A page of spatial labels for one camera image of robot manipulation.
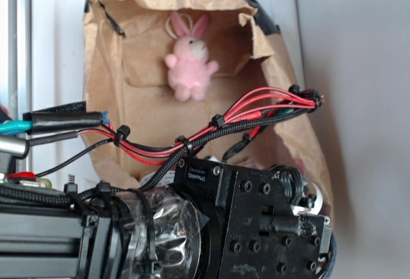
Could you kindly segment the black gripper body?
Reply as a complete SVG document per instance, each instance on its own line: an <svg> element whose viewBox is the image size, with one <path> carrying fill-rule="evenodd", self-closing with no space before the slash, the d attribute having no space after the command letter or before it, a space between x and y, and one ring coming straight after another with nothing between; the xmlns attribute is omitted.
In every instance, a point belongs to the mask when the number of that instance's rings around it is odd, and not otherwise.
<svg viewBox="0 0 410 279"><path fill-rule="evenodd" d="M175 191L204 218L196 278L330 278L331 220L295 169L264 171L185 158Z"/></svg>

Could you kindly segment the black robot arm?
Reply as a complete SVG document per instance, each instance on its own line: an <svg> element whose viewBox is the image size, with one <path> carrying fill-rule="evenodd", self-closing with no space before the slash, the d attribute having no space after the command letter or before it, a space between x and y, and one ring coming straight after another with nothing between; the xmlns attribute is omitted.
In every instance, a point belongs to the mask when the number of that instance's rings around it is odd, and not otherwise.
<svg viewBox="0 0 410 279"><path fill-rule="evenodd" d="M320 189L298 169L184 158L148 191L1 180L2 278L330 278Z"/></svg>

